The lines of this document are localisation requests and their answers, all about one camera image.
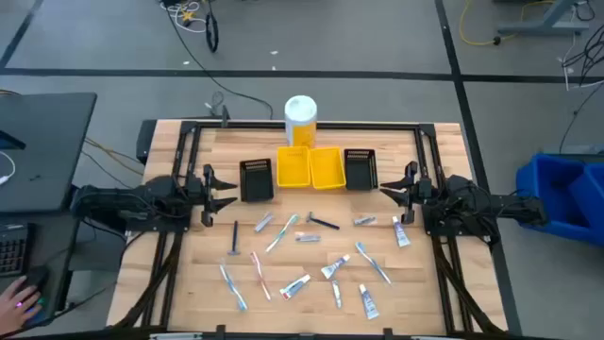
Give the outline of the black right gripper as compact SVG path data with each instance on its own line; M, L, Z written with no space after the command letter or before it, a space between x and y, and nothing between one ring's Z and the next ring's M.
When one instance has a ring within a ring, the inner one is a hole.
M391 198L398 207L407 206L406 212L402 215L403 225L410 225L414 222L414 209L412 206L414 204L423 204L432 196L432 183L429 177L421 176L418 180L414 179L418 168L418 162L411 161L405 167L405 177L403 179L380 184L383 188L379 190Z

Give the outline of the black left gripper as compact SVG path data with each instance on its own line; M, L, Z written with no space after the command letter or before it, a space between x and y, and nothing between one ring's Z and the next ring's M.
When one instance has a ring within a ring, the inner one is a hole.
M188 196L188 202L191 205L203 207L203 211L201 212L201 223L205 227L213 226L213 217L211 215L214 213L214 209L212 208L212 189L214 181L215 189L217 191L230 190L238 187L237 184L215 179L214 170L210 164L205 164L203 166L203 176L201 178L194 173L193 166L189 166L186 175L186 193ZM236 200L237 197L216 198L215 211L218 213L224 207L235 202Z

